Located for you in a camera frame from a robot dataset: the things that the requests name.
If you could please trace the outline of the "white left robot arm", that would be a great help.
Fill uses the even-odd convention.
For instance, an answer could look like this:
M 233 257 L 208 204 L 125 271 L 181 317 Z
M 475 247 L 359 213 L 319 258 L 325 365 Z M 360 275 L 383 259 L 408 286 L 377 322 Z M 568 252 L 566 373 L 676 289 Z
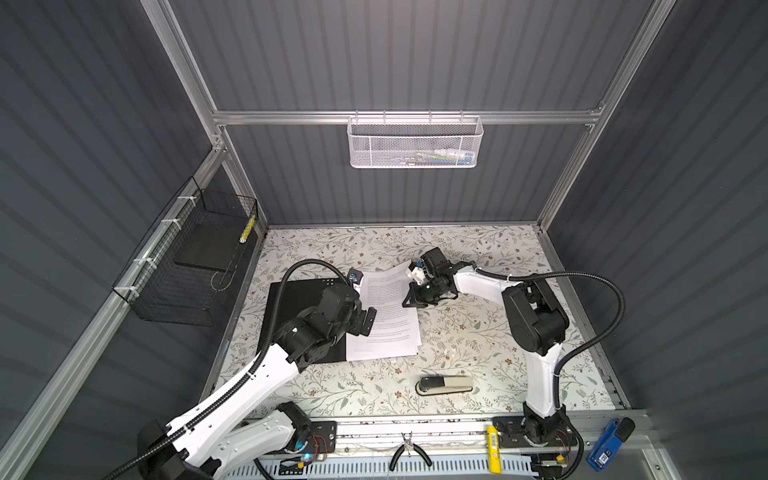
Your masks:
M 369 335 L 376 318 L 375 308 L 362 304 L 361 271 L 342 273 L 317 260 L 316 265 L 336 275 L 336 282 L 322 291 L 316 305 L 280 321 L 290 277 L 309 263 L 304 259 L 291 265 L 278 284 L 255 358 L 184 414 L 166 424 L 147 424 L 137 438 L 136 457 L 108 473 L 108 478 L 137 469 L 144 479 L 220 479 L 265 453 L 300 442 L 310 422 L 291 404 L 257 423 L 241 423 L 275 390 L 323 359 L 345 335 Z

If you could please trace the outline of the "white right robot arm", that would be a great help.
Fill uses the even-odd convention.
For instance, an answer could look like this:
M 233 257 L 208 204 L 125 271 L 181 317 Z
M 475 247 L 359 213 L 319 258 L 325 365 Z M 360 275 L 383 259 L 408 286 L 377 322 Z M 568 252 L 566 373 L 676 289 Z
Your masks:
M 410 279 L 405 308 L 437 306 L 461 294 L 483 298 L 504 308 L 513 340 L 526 352 L 527 395 L 521 429 L 533 446 L 543 446 L 568 428 L 568 416 L 560 399 L 560 374 L 574 357 L 599 344 L 612 333 L 626 312 L 626 299 L 611 280 L 578 271 L 503 275 L 483 270 L 473 262 L 453 263 L 439 248 L 422 254 L 407 267 Z M 599 282 L 616 296 L 617 312 L 604 331 L 562 353 L 570 320 L 548 281 L 576 277 Z

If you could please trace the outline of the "black file folder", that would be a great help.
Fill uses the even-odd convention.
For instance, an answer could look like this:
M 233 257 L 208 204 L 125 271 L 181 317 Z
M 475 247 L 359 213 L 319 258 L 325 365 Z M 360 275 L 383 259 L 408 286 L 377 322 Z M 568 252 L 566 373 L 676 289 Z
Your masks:
M 338 278 L 272 283 L 264 320 L 273 313 L 271 340 L 300 368 L 413 356 L 422 345 L 414 310 L 387 299 L 366 304 Z

